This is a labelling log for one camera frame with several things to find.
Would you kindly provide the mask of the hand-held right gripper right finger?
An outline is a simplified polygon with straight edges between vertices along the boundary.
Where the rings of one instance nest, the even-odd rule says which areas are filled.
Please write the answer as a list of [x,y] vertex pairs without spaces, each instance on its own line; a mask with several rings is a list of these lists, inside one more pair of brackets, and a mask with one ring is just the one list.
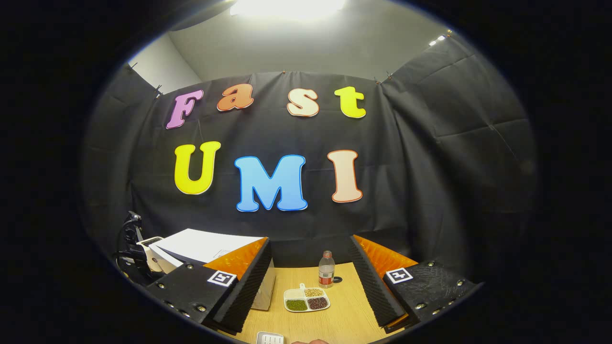
[[418,263],[357,235],[350,237],[349,254],[386,333],[431,322],[480,290],[438,261]]

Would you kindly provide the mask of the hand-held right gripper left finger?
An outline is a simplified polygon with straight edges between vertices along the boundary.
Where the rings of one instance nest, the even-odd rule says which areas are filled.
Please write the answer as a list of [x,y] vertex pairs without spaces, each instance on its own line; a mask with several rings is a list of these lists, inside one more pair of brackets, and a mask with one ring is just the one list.
[[263,237],[206,264],[187,262],[146,286],[158,303],[183,318],[240,333],[273,260]]

